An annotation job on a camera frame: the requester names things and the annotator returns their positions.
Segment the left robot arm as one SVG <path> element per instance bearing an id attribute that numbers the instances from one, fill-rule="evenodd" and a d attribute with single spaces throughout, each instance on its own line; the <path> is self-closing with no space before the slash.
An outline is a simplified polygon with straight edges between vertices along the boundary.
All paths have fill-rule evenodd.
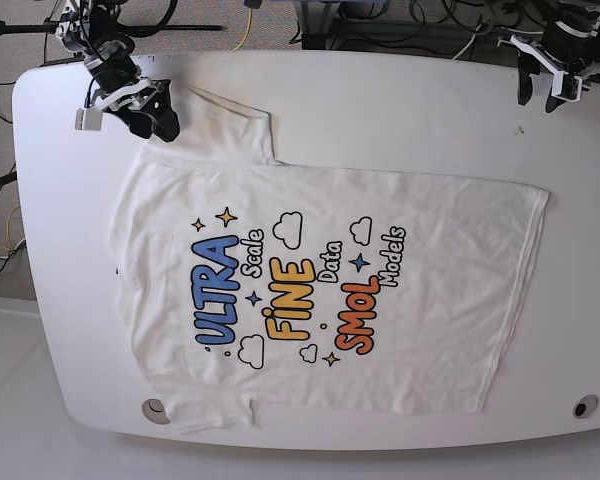
<path id="1" fill-rule="evenodd" d="M 526 105 L 534 93 L 533 78 L 550 76 L 545 111 L 581 100 L 600 84 L 600 1 L 534 1 L 544 25 L 537 33 L 512 27 L 506 44 L 516 49 L 517 103 Z"/>

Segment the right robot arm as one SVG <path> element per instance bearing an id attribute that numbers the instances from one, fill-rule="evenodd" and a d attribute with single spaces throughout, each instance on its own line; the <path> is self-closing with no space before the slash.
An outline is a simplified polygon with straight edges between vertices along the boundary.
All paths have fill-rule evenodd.
<path id="1" fill-rule="evenodd" d="M 172 142 L 180 134 L 180 123 L 171 104 L 171 81 L 145 76 L 131 58 L 135 43 L 118 22 L 122 4 L 68 1 L 60 15 L 56 37 L 69 52 L 83 56 L 91 75 L 75 128 L 98 131 L 108 114 L 135 136 Z"/>

